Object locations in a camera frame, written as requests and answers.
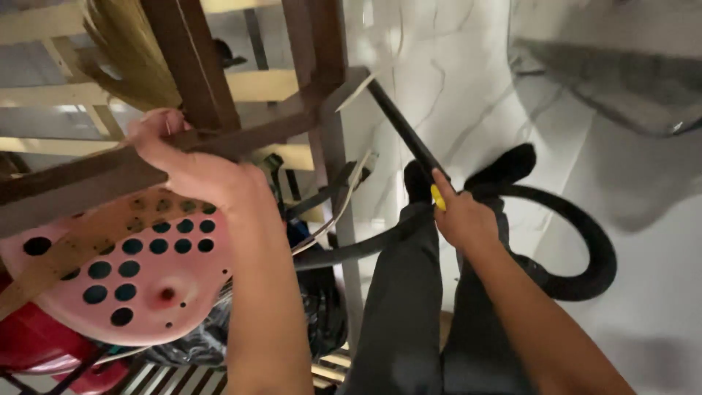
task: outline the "pink plastic stool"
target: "pink plastic stool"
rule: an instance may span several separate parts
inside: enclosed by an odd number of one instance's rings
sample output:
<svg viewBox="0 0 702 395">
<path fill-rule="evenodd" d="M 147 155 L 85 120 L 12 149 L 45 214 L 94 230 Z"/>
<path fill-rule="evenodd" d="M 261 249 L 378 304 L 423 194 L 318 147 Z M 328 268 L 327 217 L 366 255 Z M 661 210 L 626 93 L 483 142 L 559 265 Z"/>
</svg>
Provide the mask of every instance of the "pink plastic stool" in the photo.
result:
<svg viewBox="0 0 702 395">
<path fill-rule="evenodd" d="M 43 292 L 33 302 L 87 337 L 148 346 L 173 341 L 202 322 L 230 277 L 226 222 L 200 212 L 146 228 Z M 14 278 L 86 216 L 0 240 Z"/>
</svg>

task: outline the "vacuum wand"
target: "vacuum wand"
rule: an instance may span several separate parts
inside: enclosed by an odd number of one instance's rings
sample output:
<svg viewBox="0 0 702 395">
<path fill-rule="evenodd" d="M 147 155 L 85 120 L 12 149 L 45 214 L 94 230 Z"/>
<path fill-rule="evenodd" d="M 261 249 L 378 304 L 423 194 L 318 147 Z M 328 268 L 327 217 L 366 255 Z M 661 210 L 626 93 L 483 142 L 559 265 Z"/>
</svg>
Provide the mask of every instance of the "vacuum wand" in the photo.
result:
<svg viewBox="0 0 702 395">
<path fill-rule="evenodd" d="M 434 155 L 432 155 L 427 146 L 424 145 L 419 136 L 417 136 L 417 133 L 412 129 L 412 126 L 407 122 L 407 119 L 405 119 L 402 113 L 397 109 L 392 100 L 390 100 L 390 97 L 388 97 L 388 94 L 377 80 L 374 79 L 368 84 L 368 90 L 371 92 L 371 95 L 373 95 L 373 98 L 376 99 L 376 103 L 380 106 L 385 116 L 388 117 L 399 136 L 402 137 L 407 148 L 409 148 L 412 155 L 417 159 L 417 162 L 419 162 L 419 165 L 422 167 L 422 170 L 424 170 L 430 182 L 432 182 L 432 196 L 437 203 L 437 207 L 445 211 L 446 205 L 444 199 L 436 185 L 433 185 L 432 170 L 438 169 L 449 181 L 451 178 L 446 174 L 444 168 L 439 164 L 439 161 L 437 161 Z"/>
</svg>

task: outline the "hand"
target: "hand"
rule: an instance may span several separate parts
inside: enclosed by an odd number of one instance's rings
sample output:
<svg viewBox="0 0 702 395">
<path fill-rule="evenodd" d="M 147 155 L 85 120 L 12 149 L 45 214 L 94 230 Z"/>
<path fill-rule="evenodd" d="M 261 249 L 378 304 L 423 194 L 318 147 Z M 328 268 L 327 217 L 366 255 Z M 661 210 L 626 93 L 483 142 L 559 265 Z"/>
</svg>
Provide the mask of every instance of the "hand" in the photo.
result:
<svg viewBox="0 0 702 395">
<path fill-rule="evenodd" d="M 214 155 L 184 153 L 160 138 L 189 129 L 180 111 L 160 108 L 129 123 L 128 141 L 144 161 L 168 173 L 165 186 L 174 193 L 210 202 L 230 220 L 243 224 L 260 222 L 259 214 L 265 214 L 279 228 L 275 199 L 259 168 Z"/>
<path fill-rule="evenodd" d="M 495 214 L 473 200 L 469 192 L 457 195 L 440 170 L 432 171 L 434 182 L 444 198 L 446 211 L 434 210 L 437 227 L 446 241 L 464 255 L 487 245 L 500 245 Z"/>
</svg>

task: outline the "yellow handle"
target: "yellow handle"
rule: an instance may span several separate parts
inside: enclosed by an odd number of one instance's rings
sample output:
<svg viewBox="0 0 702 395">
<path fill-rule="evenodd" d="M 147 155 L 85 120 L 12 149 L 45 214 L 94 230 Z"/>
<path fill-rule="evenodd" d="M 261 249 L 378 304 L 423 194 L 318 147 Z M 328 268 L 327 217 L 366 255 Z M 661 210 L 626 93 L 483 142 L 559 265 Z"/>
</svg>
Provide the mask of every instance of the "yellow handle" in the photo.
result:
<svg viewBox="0 0 702 395">
<path fill-rule="evenodd" d="M 446 202 L 444 198 L 442 198 L 439 188 L 436 185 L 432 185 L 432 196 L 437 203 L 437 207 L 442 211 L 446 211 Z"/>
</svg>

